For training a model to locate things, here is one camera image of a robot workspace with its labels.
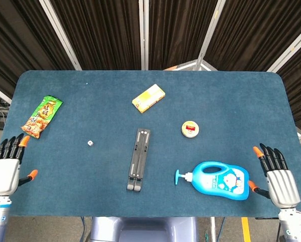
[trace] yellow snack box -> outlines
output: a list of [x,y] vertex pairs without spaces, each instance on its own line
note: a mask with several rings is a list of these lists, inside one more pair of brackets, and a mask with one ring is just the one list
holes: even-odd
[[136,97],[132,104],[141,112],[145,112],[159,100],[165,97],[165,92],[157,85],[154,84],[146,91]]

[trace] silver robotic hand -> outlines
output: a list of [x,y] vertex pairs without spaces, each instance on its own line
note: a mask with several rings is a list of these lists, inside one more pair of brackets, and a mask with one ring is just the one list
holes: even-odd
[[29,136],[23,134],[3,140],[0,144],[0,242],[4,241],[6,225],[11,207],[10,195],[19,186],[34,180],[37,170],[19,179],[22,158]]
[[271,149],[260,144],[254,151],[267,180],[268,191],[260,189],[249,181],[251,190],[272,201],[280,208],[278,214],[284,237],[287,242],[301,242],[301,212],[296,210],[300,202],[296,182],[282,153],[278,149]]

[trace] green snack bag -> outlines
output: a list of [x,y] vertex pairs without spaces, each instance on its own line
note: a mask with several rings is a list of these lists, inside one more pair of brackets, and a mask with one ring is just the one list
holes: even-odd
[[45,96],[26,124],[21,127],[22,130],[38,139],[40,133],[48,126],[61,104],[61,100],[52,96]]

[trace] yellow floor stripe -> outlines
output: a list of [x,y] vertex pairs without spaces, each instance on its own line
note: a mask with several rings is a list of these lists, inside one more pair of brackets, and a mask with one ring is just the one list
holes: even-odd
[[245,242],[251,242],[248,218],[247,217],[241,218],[241,222],[242,222],[243,239]]

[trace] blue table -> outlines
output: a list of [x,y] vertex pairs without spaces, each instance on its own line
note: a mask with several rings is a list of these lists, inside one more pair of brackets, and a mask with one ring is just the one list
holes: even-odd
[[[141,114],[133,98],[157,83],[166,97]],[[207,160],[244,167],[267,188],[252,147],[280,149],[301,196],[301,148],[281,78],[259,72],[28,71],[17,84],[3,139],[18,135],[45,95],[63,105],[26,149],[21,176],[35,181],[12,196],[12,215],[277,216],[270,201],[206,196],[175,170]],[[181,133],[187,120],[200,133]],[[152,131],[143,187],[126,190],[137,128]],[[88,146],[88,140],[94,142]]]

